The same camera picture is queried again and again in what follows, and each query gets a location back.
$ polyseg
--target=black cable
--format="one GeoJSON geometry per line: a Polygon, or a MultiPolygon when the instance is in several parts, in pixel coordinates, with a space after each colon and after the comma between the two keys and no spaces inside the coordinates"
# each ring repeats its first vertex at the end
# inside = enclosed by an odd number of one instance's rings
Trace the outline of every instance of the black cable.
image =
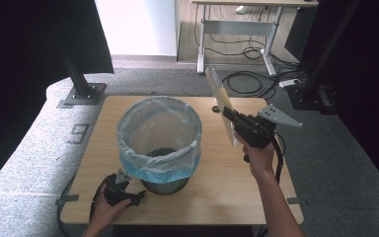
{"type": "Polygon", "coordinates": [[[223,17],[223,14],[221,13],[221,6],[218,5],[218,8],[220,9],[220,16],[223,18],[223,20],[226,20],[226,19],[223,17]]]}
{"type": "Polygon", "coordinates": [[[267,235],[267,228],[266,226],[260,230],[260,233],[256,237],[265,237],[267,235]]]}
{"type": "Polygon", "coordinates": [[[257,7],[254,7],[254,10],[249,13],[248,18],[246,19],[247,22],[250,22],[254,19],[256,12],[257,12],[257,7]]]}
{"type": "MultiPolygon", "coordinates": [[[[69,183],[67,183],[66,187],[64,187],[64,189],[63,189],[63,191],[62,191],[62,193],[60,195],[60,200],[62,200],[63,197],[66,195],[67,189],[69,189],[69,187],[72,185],[73,180],[75,180],[75,177],[76,177],[76,174],[73,175],[73,177],[70,179],[69,183]]],[[[58,226],[60,228],[60,231],[63,233],[63,235],[66,236],[66,237],[69,237],[69,235],[64,230],[62,222],[61,222],[61,219],[60,219],[61,209],[62,209],[62,205],[58,205],[57,206],[57,224],[58,224],[58,226]]]]}
{"type": "Polygon", "coordinates": [[[306,70],[313,66],[313,61],[310,59],[305,62],[288,62],[280,59],[275,54],[270,53],[269,55],[272,61],[274,61],[275,63],[286,67],[290,67],[291,69],[306,70]]]}
{"type": "Polygon", "coordinates": [[[268,131],[262,125],[259,125],[259,129],[261,129],[267,135],[267,137],[270,138],[270,143],[272,143],[273,148],[275,150],[276,158],[277,158],[277,164],[276,164],[276,170],[275,170],[275,179],[279,183],[279,180],[281,178],[282,166],[284,165],[284,159],[282,157],[281,148],[280,148],[278,142],[276,141],[275,136],[273,135],[274,132],[268,131]]]}
{"type": "Polygon", "coordinates": [[[268,16],[266,18],[266,21],[269,22],[269,15],[270,15],[270,7],[267,7],[268,8],[268,16]]]}
{"type": "Polygon", "coordinates": [[[281,77],[281,75],[278,75],[277,77],[272,78],[272,77],[264,76],[264,75],[262,75],[260,73],[252,72],[252,71],[239,71],[239,72],[235,72],[235,73],[232,73],[232,74],[224,77],[222,79],[222,82],[225,82],[228,85],[228,87],[229,87],[230,90],[232,90],[234,92],[237,92],[237,93],[240,93],[240,94],[243,94],[243,95],[246,95],[246,97],[251,97],[251,98],[256,97],[256,98],[263,98],[265,100],[268,100],[273,95],[275,95],[275,93],[276,93],[275,86],[280,81],[279,77],[281,77]],[[252,78],[256,79],[260,83],[260,86],[258,88],[252,89],[251,91],[247,91],[247,92],[242,92],[240,90],[235,89],[234,86],[232,86],[232,83],[229,82],[229,81],[231,81],[233,77],[240,76],[240,75],[247,75],[249,77],[252,77],[252,78]],[[263,85],[261,83],[261,79],[260,78],[265,78],[265,79],[267,79],[269,81],[272,81],[272,85],[270,87],[268,87],[268,88],[263,89],[263,85]],[[273,93],[270,96],[268,96],[267,98],[264,98],[264,96],[266,94],[268,94],[269,92],[271,92],[271,91],[273,91],[273,93]]]}
{"type": "Polygon", "coordinates": [[[285,140],[284,140],[284,138],[282,138],[282,136],[280,134],[278,134],[276,132],[275,132],[275,135],[278,136],[278,138],[281,140],[281,143],[283,144],[282,156],[284,156],[285,155],[285,150],[287,149],[285,140]]]}
{"type": "Polygon", "coordinates": [[[263,17],[263,12],[264,12],[264,7],[261,7],[261,10],[258,11],[258,16],[257,16],[257,19],[259,22],[261,21],[261,18],[263,17]]]}
{"type": "Polygon", "coordinates": [[[264,96],[262,96],[262,98],[263,98],[264,100],[269,100],[270,98],[272,98],[272,97],[275,95],[275,93],[276,93],[275,88],[272,88],[272,91],[273,91],[273,93],[270,94],[268,97],[264,97],[264,96]]]}
{"type": "Polygon", "coordinates": [[[221,42],[221,43],[255,42],[255,43],[258,43],[260,45],[265,46],[265,44],[263,44],[262,42],[259,42],[256,40],[251,40],[251,39],[236,40],[236,41],[222,41],[222,40],[215,39],[211,34],[209,34],[209,35],[210,35],[211,39],[215,42],[221,42]]]}
{"type": "Polygon", "coordinates": [[[89,211],[89,221],[91,221],[92,219],[92,216],[94,215],[94,211],[95,211],[95,206],[97,205],[97,200],[98,200],[98,197],[100,196],[101,194],[101,189],[103,188],[104,184],[107,182],[107,179],[109,177],[105,177],[103,179],[103,181],[101,182],[101,184],[98,186],[95,194],[94,194],[94,197],[92,198],[92,203],[91,203],[91,210],[89,211]]]}

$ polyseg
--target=white desk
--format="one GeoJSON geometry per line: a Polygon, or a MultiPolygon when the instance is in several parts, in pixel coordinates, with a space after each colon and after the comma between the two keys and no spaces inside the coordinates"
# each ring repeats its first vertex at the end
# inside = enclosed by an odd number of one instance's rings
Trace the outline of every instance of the white desk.
{"type": "Polygon", "coordinates": [[[278,29],[279,20],[284,7],[317,7],[317,0],[306,2],[304,0],[192,0],[193,4],[203,5],[201,16],[200,43],[198,48],[198,61],[196,71],[204,73],[204,34],[239,35],[239,36],[265,36],[267,37],[265,48],[261,50],[263,59],[270,76],[275,76],[275,69],[269,57],[270,48],[278,29]],[[205,19],[206,5],[243,5],[243,6],[269,6],[278,7],[273,22],[234,22],[234,21],[210,21],[205,19]]]}

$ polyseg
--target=human arm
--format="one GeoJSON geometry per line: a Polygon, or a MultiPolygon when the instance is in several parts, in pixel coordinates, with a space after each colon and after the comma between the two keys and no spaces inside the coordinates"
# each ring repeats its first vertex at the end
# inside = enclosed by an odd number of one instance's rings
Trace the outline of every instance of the human arm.
{"type": "Polygon", "coordinates": [[[115,206],[111,206],[104,197],[103,192],[104,188],[102,188],[101,194],[98,196],[94,214],[89,225],[82,233],[82,237],[98,236],[113,221],[115,216],[131,203],[131,199],[126,199],[115,206]]]}
{"type": "Polygon", "coordinates": [[[256,148],[250,146],[237,132],[235,136],[244,145],[245,154],[249,155],[251,173],[257,181],[263,201],[269,236],[304,236],[274,176],[272,144],[256,148]]]}

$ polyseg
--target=human hand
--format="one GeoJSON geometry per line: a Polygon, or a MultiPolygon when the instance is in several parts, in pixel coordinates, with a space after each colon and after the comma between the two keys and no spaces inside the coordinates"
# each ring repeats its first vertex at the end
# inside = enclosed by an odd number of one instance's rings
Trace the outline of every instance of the human hand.
{"type": "Polygon", "coordinates": [[[95,203],[92,219],[82,234],[83,237],[98,236],[115,218],[115,216],[131,203],[131,199],[126,199],[117,205],[110,205],[104,197],[105,186],[101,188],[101,193],[95,203]]]}
{"type": "Polygon", "coordinates": [[[273,175],[272,158],[274,147],[270,143],[265,148],[252,147],[236,131],[235,137],[243,144],[243,152],[249,155],[251,173],[256,180],[263,175],[273,175]]]}

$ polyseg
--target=plastic bag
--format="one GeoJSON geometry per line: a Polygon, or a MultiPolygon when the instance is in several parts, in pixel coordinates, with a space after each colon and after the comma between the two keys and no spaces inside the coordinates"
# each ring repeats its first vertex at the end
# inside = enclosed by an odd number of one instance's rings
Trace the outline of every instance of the plastic bag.
{"type": "Polygon", "coordinates": [[[174,98],[134,104],[118,123],[116,135],[125,172],[146,182],[188,178],[200,159],[201,120],[189,104],[174,98]]]}
{"type": "Polygon", "coordinates": [[[219,76],[217,75],[217,71],[214,66],[208,66],[205,70],[205,74],[207,76],[207,82],[213,91],[213,96],[216,99],[217,107],[220,111],[221,117],[223,118],[224,127],[227,131],[227,136],[232,142],[233,146],[241,145],[241,143],[235,137],[235,128],[233,127],[233,123],[223,116],[224,107],[229,108],[233,111],[232,103],[230,102],[229,96],[227,95],[227,91],[221,83],[219,76]]]}

